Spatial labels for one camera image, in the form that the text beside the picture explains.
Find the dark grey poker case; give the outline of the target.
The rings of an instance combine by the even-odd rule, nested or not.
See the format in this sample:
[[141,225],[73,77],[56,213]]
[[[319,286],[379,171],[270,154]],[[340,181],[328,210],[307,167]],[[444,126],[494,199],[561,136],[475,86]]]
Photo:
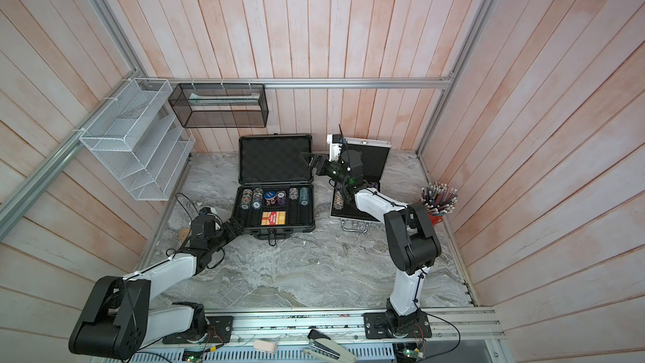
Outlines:
[[[233,206],[232,218],[236,218],[245,228],[245,235],[263,240],[271,246],[278,240],[286,240],[292,235],[310,233],[315,229],[313,176],[307,169],[302,152],[312,153],[310,134],[273,134],[252,135],[240,138],[239,142],[239,188]],[[261,210],[240,209],[241,194],[246,188],[254,191],[262,188],[267,191],[286,191],[290,188],[308,187],[312,192],[312,203],[301,206],[298,200],[287,199],[286,206],[278,206],[275,200],[266,201]],[[262,226],[262,213],[286,211],[287,223],[279,226]]]

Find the silver aluminium poker case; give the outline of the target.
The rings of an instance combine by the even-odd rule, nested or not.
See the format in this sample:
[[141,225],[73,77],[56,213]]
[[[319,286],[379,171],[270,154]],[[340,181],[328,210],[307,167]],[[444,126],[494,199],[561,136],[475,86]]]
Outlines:
[[[391,150],[391,144],[387,141],[377,139],[346,138],[347,148],[358,151],[363,163],[364,179],[369,188],[381,189],[381,178],[386,166],[386,161]],[[341,186],[334,187],[340,191]],[[333,210],[331,206],[330,216],[340,219],[340,227],[346,232],[364,234],[378,220],[365,212],[361,212],[353,204],[344,202],[344,209]]]

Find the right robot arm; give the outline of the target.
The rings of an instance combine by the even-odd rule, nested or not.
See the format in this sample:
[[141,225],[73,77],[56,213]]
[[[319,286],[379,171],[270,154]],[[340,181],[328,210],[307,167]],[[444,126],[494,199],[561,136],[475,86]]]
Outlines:
[[302,158],[310,172],[330,178],[346,203],[352,203],[385,226],[396,278],[386,310],[363,315],[365,336],[368,339],[430,336],[428,315],[419,302],[428,276],[425,270],[433,266],[442,247],[426,208],[421,203],[401,203],[370,187],[363,176],[359,151],[342,148],[334,159],[312,153],[303,153]]

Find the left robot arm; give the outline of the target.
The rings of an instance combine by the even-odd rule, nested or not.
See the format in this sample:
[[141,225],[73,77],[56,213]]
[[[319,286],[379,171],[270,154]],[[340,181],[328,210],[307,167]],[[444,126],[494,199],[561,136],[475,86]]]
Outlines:
[[190,343],[210,335],[204,307],[176,302],[169,308],[150,308],[168,288],[213,267],[213,255],[243,235],[235,218],[221,220],[201,211],[191,222],[181,246],[161,262],[122,277],[106,276],[95,283],[69,339],[70,353],[119,361],[169,335]]

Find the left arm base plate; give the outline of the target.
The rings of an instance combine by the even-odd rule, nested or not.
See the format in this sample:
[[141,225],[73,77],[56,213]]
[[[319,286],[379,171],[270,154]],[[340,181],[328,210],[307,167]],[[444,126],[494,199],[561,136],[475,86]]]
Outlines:
[[231,340],[233,330],[233,316],[216,315],[207,316],[199,324],[191,326],[187,331],[170,334],[162,339],[163,345],[205,343],[227,344]]

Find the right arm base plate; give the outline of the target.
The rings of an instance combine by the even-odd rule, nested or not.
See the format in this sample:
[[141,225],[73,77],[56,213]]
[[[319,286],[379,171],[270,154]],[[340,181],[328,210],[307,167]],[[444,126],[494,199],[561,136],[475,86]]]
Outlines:
[[363,314],[363,319],[367,339],[432,337],[428,316],[421,310],[407,316],[399,316],[390,310],[384,313],[366,313]]

